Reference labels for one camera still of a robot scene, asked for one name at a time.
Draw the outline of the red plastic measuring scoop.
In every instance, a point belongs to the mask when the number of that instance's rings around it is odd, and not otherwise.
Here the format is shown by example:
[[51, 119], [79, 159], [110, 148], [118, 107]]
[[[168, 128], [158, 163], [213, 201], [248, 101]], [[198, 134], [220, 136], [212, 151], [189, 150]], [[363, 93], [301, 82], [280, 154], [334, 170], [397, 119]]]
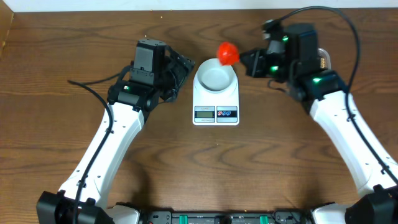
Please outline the red plastic measuring scoop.
[[223, 42], [219, 45], [216, 56], [221, 65], [234, 65], [239, 62], [237, 47], [230, 42]]

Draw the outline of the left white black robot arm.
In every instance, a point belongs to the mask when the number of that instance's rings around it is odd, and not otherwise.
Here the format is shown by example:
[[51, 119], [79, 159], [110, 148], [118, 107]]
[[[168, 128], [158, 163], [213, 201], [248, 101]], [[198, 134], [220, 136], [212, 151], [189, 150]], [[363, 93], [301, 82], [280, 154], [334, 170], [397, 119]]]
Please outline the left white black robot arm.
[[165, 43], [143, 44], [135, 59], [114, 76], [101, 124], [81, 161], [57, 193], [43, 192], [36, 211], [40, 223], [139, 223], [140, 213], [126, 204], [107, 207], [121, 162], [149, 114], [171, 103], [195, 62]]

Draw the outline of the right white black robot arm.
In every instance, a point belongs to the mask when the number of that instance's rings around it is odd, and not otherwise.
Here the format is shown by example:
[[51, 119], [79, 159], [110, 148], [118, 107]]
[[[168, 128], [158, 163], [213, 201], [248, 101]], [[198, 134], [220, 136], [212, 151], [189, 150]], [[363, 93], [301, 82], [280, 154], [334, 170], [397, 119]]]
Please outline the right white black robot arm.
[[312, 24], [282, 27], [268, 21], [269, 45], [241, 53], [247, 75], [286, 83], [283, 90], [300, 102], [331, 139], [347, 165], [360, 200], [331, 203], [311, 211], [313, 223], [397, 223], [397, 162], [386, 152], [358, 111], [348, 86], [321, 64]]

